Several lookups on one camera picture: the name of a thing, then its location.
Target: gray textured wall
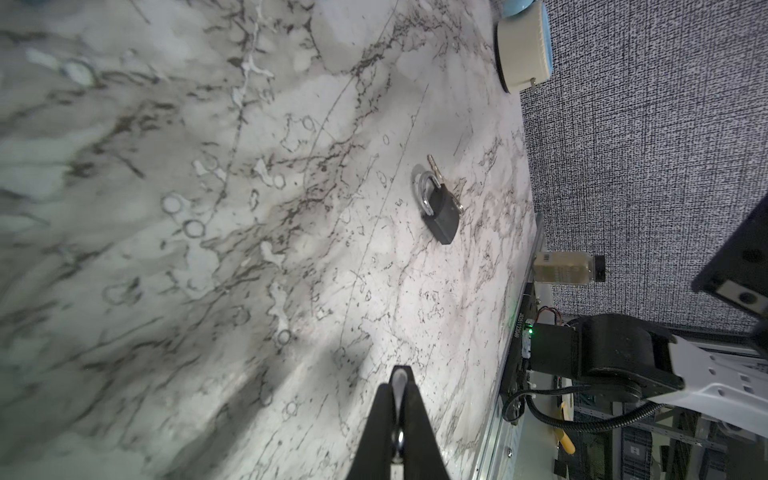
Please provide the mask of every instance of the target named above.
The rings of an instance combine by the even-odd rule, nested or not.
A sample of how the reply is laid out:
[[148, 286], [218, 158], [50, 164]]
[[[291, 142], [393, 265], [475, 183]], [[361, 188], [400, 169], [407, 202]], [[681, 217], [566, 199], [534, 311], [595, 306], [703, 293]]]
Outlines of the gray textured wall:
[[545, 3], [554, 74], [522, 95], [535, 204], [553, 250], [609, 270], [556, 303], [747, 331], [690, 281], [768, 191], [768, 2]]

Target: small glass bottle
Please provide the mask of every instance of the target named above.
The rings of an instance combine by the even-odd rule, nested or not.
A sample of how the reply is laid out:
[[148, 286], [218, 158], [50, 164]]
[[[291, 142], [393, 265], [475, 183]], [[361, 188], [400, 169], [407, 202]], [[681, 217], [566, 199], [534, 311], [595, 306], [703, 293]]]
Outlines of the small glass bottle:
[[533, 278], [541, 283], [586, 285], [605, 281], [605, 255], [586, 252], [538, 252], [533, 260]]

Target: white marble surface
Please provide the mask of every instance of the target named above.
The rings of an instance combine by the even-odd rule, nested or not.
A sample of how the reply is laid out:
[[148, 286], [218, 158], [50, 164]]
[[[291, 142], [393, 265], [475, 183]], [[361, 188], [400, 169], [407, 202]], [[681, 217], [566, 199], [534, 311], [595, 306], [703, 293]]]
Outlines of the white marble surface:
[[534, 236], [487, 0], [28, 3], [0, 7], [0, 477], [342, 478], [404, 363], [467, 478]]

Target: black cable sheath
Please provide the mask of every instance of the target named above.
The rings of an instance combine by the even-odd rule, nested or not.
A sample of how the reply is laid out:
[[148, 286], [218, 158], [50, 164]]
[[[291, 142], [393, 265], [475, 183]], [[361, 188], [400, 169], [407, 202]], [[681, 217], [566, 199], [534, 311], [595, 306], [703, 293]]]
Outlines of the black cable sheath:
[[507, 410], [509, 410], [510, 405], [512, 402], [514, 402], [517, 398], [523, 396], [523, 395], [567, 395], [568, 393], [579, 393], [584, 392], [586, 390], [589, 390], [592, 388], [591, 385], [574, 385], [574, 386], [566, 386], [561, 389], [551, 389], [551, 390], [518, 390], [517, 392], [513, 393], [506, 402], [504, 402], [504, 405], [502, 405], [502, 418], [506, 420], [507, 422], [514, 422], [515, 420], [519, 419], [523, 412], [525, 411], [525, 406], [521, 406], [520, 412], [518, 413], [518, 416], [514, 417], [513, 419], [507, 418]]
[[525, 398], [525, 402], [528, 404], [528, 409], [531, 410], [531, 413], [539, 422], [555, 427], [556, 429], [583, 433], [607, 432], [609, 430], [625, 427], [635, 423], [637, 420], [644, 419], [645, 417], [654, 414], [662, 406], [660, 403], [648, 402], [629, 413], [619, 415], [612, 419], [599, 420], [596, 422], [570, 422], [568, 420], [556, 419], [542, 413], [541, 410], [536, 408], [536, 405], [533, 403], [530, 396]]

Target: padlock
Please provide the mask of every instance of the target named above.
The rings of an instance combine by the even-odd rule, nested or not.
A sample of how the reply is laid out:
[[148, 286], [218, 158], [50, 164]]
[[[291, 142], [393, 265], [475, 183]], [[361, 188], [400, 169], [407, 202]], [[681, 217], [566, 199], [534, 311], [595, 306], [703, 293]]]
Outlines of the padlock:
[[[431, 181], [435, 189], [427, 199], [427, 186]], [[419, 194], [421, 207], [424, 210], [424, 223], [443, 245], [449, 245], [456, 236], [458, 221], [462, 215], [462, 205], [456, 200], [450, 190], [438, 181], [431, 171], [426, 171], [419, 178]]]

